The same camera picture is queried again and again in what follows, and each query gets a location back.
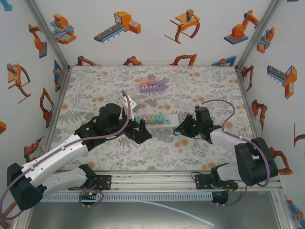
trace teal block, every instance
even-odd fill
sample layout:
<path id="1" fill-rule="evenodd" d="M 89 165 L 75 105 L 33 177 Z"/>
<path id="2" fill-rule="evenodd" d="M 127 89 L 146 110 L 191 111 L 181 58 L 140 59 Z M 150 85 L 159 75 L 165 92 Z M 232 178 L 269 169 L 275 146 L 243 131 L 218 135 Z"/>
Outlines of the teal block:
<path id="1" fill-rule="evenodd" d="M 157 116 L 157 123 L 164 123 L 165 122 L 165 116 L 164 115 L 158 115 Z"/>
<path id="2" fill-rule="evenodd" d="M 170 124 L 172 124 L 172 121 L 170 119 L 166 119 L 165 120 L 165 125 L 170 125 Z"/>
<path id="3" fill-rule="evenodd" d="M 140 120 L 141 120 L 141 116 L 135 116 L 135 121 L 136 121 L 137 123 L 140 123 Z"/>
<path id="4" fill-rule="evenodd" d="M 149 116 L 149 123 L 156 123 L 157 122 L 157 116 L 151 115 Z"/>

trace white wall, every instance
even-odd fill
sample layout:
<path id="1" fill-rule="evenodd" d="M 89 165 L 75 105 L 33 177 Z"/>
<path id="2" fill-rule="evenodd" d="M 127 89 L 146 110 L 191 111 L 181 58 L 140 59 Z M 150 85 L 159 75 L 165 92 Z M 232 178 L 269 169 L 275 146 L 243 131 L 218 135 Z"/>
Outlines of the white wall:
<path id="1" fill-rule="evenodd" d="M 239 57 L 244 52 L 247 41 L 232 45 L 224 40 L 231 34 L 232 28 L 242 23 L 244 13 L 253 10 L 259 20 L 262 18 L 269 0 L 116 0 L 116 1 L 82 1 L 74 0 L 36 0 L 45 20 L 53 21 L 55 13 L 64 16 L 75 29 L 76 40 L 69 44 L 59 44 L 70 65 L 76 64 L 77 57 L 100 64 L 123 64 L 127 58 L 135 55 L 143 64 L 170 64 L 176 56 L 197 53 L 195 64 L 212 64 L 221 58 L 233 55 Z M 181 34 L 180 42 L 166 38 L 174 37 L 177 26 L 170 22 L 186 10 L 194 10 L 200 18 L 200 30 L 190 39 Z M 141 24 L 142 32 L 131 31 L 116 35 L 105 42 L 97 42 L 94 37 L 115 24 L 114 13 L 125 11 L 132 19 Z M 245 34 L 251 37 L 254 25 L 249 24 Z"/>
<path id="2" fill-rule="evenodd" d="M 53 81 L 53 61 L 56 59 L 48 45 L 47 56 L 38 57 L 34 45 L 34 36 L 29 32 L 28 24 L 36 26 L 24 1 L 10 0 L 13 11 L 4 11 L 0 5 L 0 121 L 7 125 L 7 130 L 0 135 L 0 194 L 6 187 L 7 167 L 14 162 L 25 163 L 23 148 L 30 146 L 41 136 L 47 136 L 45 121 L 39 106 L 42 88 L 45 87 L 53 99 L 55 106 L 60 91 L 55 93 Z M 37 32 L 41 40 L 46 41 L 41 32 Z M 7 64 L 20 64 L 28 72 L 31 82 L 24 86 L 31 96 L 18 104 L 23 98 L 17 87 L 8 89 L 12 83 L 7 81 Z M 51 109 L 45 99 L 45 108 Z M 6 198 L 3 210 L 12 202 L 12 197 Z"/>
<path id="3" fill-rule="evenodd" d="M 250 101 L 257 99 L 264 103 L 266 112 L 263 138 L 269 147 L 281 150 L 288 158 L 292 175 L 280 176 L 287 197 L 303 212 L 305 198 L 303 187 L 305 182 L 305 140 L 300 140 L 294 147 L 294 123 L 296 135 L 305 134 L 305 64 L 304 64 L 304 16 L 305 1 L 283 1 L 268 29 L 275 28 L 271 46 L 265 54 L 253 51 L 246 66 L 254 66 L 253 86 L 248 92 Z M 271 65 L 285 72 L 291 65 L 296 67 L 298 79 L 295 92 L 289 98 L 284 97 L 284 87 L 267 76 L 267 66 Z"/>

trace pink block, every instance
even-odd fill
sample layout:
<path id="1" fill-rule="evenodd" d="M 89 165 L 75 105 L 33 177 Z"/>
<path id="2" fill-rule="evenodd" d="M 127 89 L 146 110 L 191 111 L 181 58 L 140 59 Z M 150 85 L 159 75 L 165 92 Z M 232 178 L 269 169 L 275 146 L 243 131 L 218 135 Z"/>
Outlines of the pink block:
<path id="1" fill-rule="evenodd" d="M 149 123 L 149 117 L 148 116 L 142 116 L 142 119 L 145 121 L 145 123 Z"/>
<path id="2" fill-rule="evenodd" d="M 141 79 L 140 82 L 141 82 L 142 87 L 147 87 L 148 86 L 148 79 L 147 78 Z"/>
<path id="3" fill-rule="evenodd" d="M 156 84 L 156 77 L 150 77 L 148 78 L 149 85 L 155 85 Z"/>

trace floral tablecloth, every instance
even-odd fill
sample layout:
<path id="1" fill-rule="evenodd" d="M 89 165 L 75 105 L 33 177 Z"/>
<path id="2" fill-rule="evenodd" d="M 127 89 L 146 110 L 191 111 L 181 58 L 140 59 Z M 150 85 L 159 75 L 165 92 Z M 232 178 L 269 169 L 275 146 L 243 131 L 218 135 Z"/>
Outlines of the floral tablecloth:
<path id="1" fill-rule="evenodd" d="M 141 78 L 149 74 L 166 82 L 162 92 L 142 94 Z M 80 90 L 92 80 L 92 84 Z M 226 129 L 252 137 L 239 84 L 233 67 L 216 66 L 75 66 L 61 107 L 51 147 L 67 139 L 81 124 L 98 115 L 107 103 L 122 105 L 121 90 L 141 103 L 137 115 L 178 114 L 180 123 L 194 107 L 210 99 L 225 99 L 236 107 Z M 78 104 L 75 95 L 79 92 Z M 232 109 L 221 102 L 207 103 L 214 124 L 221 125 Z M 203 140 L 174 136 L 172 129 L 149 130 L 152 139 L 141 145 L 125 135 L 107 141 L 75 158 L 63 169 L 89 164 L 94 170 L 208 170 L 235 162 L 234 153 Z"/>

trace gray floor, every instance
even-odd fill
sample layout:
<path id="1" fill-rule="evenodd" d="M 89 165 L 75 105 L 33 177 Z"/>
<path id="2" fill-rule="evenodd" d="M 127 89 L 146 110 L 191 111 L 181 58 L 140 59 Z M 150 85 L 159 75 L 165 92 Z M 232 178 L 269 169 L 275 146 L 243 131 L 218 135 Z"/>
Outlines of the gray floor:
<path id="1" fill-rule="evenodd" d="M 231 193 L 234 201 L 240 193 Z M 78 203 L 40 203 L 32 210 L 28 229 L 277 229 L 268 192 L 248 192 L 237 205 L 216 208 L 211 202 L 160 202 L 214 224 L 143 203 L 101 203 L 82 209 Z"/>

